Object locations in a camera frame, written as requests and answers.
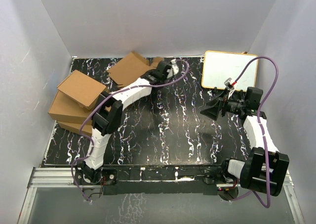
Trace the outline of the brown cardboard box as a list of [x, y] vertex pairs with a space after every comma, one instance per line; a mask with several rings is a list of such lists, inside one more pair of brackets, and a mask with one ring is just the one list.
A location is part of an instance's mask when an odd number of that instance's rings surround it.
[[119, 88], [130, 85], [151, 69], [156, 69], [162, 57], [155, 57], [152, 63], [135, 51], [119, 60], [107, 70], [110, 78]]

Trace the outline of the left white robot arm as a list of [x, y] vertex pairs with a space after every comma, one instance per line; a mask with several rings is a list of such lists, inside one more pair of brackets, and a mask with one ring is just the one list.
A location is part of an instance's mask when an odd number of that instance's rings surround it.
[[85, 182], [96, 184], [101, 180], [106, 147], [111, 135], [120, 127], [124, 109], [150, 95], [153, 87], [163, 85], [178, 72], [179, 67], [175, 60], [161, 61], [157, 68], [146, 72], [123, 89], [99, 94], [91, 116], [92, 133], [88, 154], [80, 164], [81, 176]]

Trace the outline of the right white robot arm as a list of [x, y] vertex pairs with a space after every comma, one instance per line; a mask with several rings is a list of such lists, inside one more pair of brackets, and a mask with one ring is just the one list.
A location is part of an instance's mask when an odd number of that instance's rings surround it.
[[289, 166], [289, 157], [280, 153], [267, 128], [267, 116], [259, 111], [263, 91], [248, 87], [245, 93], [231, 94], [228, 89], [210, 100], [201, 114], [216, 121], [227, 113], [237, 115], [248, 137], [251, 151], [246, 161], [228, 158], [220, 177], [224, 182], [239, 180], [241, 187], [278, 196]]

